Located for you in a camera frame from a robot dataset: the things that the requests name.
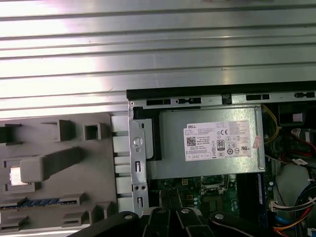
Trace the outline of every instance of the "metal side panel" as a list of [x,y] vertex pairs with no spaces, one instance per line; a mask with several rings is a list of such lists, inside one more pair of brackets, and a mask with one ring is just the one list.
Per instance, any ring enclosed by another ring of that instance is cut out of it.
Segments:
[[123,112],[127,89],[315,80],[315,13],[316,0],[1,1],[0,119]]

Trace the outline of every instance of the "gray plastic panel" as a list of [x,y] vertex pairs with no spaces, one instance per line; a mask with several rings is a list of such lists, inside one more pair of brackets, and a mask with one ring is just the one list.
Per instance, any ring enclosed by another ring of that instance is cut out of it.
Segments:
[[[47,123],[57,122],[61,119],[71,121],[75,127],[74,138],[72,140],[56,142],[59,140],[58,136],[60,134],[58,126]],[[47,155],[71,147],[80,147],[83,150],[83,160],[52,174],[43,182],[36,182],[35,184],[39,187],[31,193],[25,193],[22,190],[18,194],[12,194],[5,192],[4,188],[0,189],[1,203],[4,201],[10,204],[8,200],[11,203],[16,203],[24,197],[28,200],[46,198],[63,198],[62,201],[79,200],[79,204],[77,205],[19,209],[19,216],[27,216],[27,218],[21,226],[10,229],[4,228],[6,232],[16,231],[17,229],[37,229],[69,225],[79,226],[81,224],[88,224],[91,218],[93,218],[92,222],[96,222],[96,218],[104,218],[105,213],[108,216],[117,209],[115,205],[113,208],[109,208],[110,203],[115,204],[117,201],[113,142],[110,132],[111,119],[108,114],[30,118],[15,120],[14,123],[22,124],[16,130],[14,137],[18,141],[23,142],[23,144],[0,147],[0,159],[2,160],[0,185],[2,187],[10,184],[9,173],[11,166],[9,164],[13,162],[12,164],[17,166],[19,165],[19,159]],[[102,134],[106,134],[106,136],[102,135],[101,140],[92,139],[85,141],[83,128],[85,125],[91,124],[102,124],[105,126],[108,132]],[[7,223],[16,215],[16,209],[3,210],[1,211],[1,221]]]

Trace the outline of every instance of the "warning label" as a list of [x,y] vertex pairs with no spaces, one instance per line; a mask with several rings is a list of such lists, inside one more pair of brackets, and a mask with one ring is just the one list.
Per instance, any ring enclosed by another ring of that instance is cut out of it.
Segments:
[[248,121],[192,123],[183,133],[186,161],[251,157]]

